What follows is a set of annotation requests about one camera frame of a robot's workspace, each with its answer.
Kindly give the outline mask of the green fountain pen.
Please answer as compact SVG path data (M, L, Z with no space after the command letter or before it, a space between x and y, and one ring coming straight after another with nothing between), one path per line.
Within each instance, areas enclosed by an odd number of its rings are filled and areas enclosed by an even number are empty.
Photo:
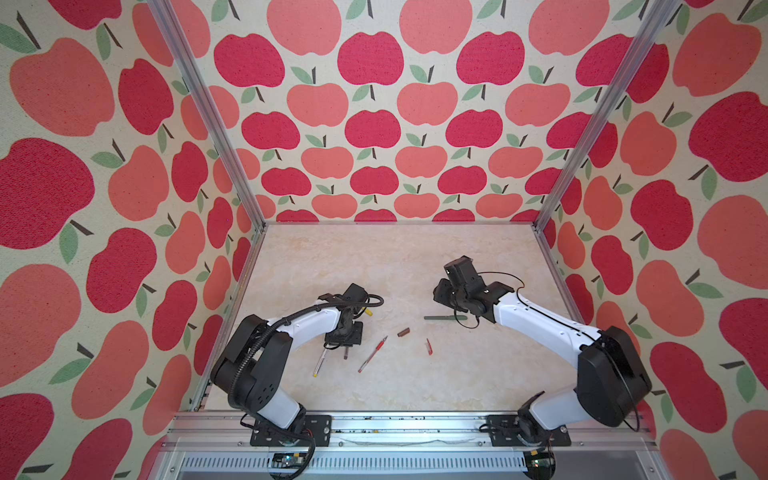
M468 317L466 315L425 315L423 316L423 319L425 321L465 321L468 320Z

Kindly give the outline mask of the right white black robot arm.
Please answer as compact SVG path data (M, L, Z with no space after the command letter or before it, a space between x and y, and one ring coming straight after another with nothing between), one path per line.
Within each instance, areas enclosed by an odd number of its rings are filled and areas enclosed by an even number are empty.
M560 428L586 420L618 427L651 392L650 376L624 330L584 325L530 301L516 288L488 284L467 256L443 270L445 277L433 290L435 302L521 333L575 371L573 384L537 393L517 410L523 442L541 443Z

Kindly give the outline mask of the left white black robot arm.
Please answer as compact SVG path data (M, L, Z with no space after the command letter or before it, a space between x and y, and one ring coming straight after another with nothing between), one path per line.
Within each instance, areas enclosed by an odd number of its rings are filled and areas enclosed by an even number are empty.
M330 347L353 346L355 324L384 299L352 283L341 294L324 294L310 306L277 319L245 317L214 363L210 381L228 405L273 427L301 434L306 408L281 388L289 355L322 337Z

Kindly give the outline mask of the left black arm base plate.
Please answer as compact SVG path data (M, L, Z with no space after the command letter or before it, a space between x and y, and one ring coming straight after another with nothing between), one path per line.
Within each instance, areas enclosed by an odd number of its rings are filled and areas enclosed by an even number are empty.
M287 436L266 420L258 420L251 433L250 445L254 447L309 447L313 439L318 447L327 447L332 430L331 415L306 415L299 439Z

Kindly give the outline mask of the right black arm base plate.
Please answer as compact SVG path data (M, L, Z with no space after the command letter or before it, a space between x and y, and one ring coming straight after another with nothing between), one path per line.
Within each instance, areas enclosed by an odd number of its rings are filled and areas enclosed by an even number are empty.
M488 415L478 430L489 436L494 447L568 447L572 445L565 427L545 430L532 417Z

